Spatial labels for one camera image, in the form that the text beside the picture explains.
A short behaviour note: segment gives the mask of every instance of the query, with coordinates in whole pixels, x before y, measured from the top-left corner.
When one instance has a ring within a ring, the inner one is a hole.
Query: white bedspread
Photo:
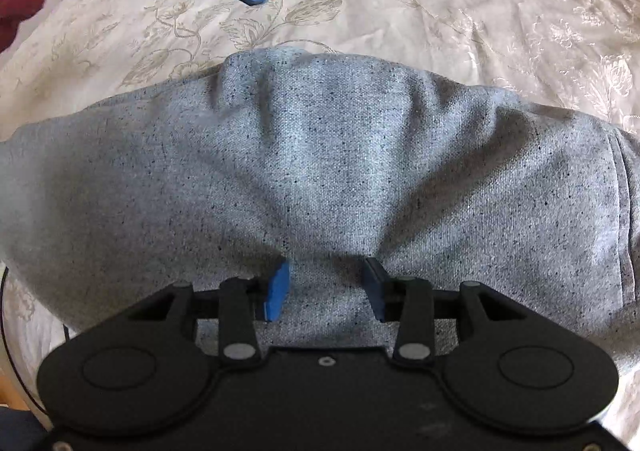
[[[237,50],[278,44],[368,54],[510,88],[637,134],[639,18],[640,0],[269,0],[256,8],[234,0],[65,0],[0,72],[0,139]],[[33,384],[59,327],[19,285],[7,290],[10,346]],[[635,390],[616,402],[607,423],[633,441]]]

